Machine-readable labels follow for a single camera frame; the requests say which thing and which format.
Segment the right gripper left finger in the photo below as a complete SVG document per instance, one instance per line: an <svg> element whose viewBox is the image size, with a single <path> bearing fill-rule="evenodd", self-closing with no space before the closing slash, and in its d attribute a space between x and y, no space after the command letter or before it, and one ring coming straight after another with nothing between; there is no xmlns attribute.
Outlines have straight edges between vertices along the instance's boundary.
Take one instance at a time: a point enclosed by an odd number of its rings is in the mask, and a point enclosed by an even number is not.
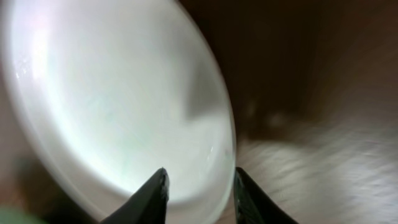
<svg viewBox="0 0 398 224"><path fill-rule="evenodd" d="M100 224L165 224L169 177L158 169L129 200Z"/></svg>

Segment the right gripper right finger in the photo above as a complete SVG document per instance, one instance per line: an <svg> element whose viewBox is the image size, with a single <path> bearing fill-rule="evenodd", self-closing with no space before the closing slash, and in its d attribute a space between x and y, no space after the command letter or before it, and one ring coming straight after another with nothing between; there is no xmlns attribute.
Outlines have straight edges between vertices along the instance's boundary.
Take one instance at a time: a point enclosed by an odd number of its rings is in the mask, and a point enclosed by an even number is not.
<svg viewBox="0 0 398 224"><path fill-rule="evenodd" d="M235 169L233 191L237 224L298 224L241 167Z"/></svg>

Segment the white plate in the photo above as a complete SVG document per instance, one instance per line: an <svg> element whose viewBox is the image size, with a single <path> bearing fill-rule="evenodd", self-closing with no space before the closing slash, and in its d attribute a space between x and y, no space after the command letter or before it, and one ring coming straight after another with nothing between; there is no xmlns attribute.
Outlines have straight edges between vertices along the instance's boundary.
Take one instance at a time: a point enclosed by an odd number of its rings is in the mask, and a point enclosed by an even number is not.
<svg viewBox="0 0 398 224"><path fill-rule="evenodd" d="M43 165L95 220L164 168L167 223L215 223L233 184L228 91L177 1L1 2L3 77Z"/></svg>

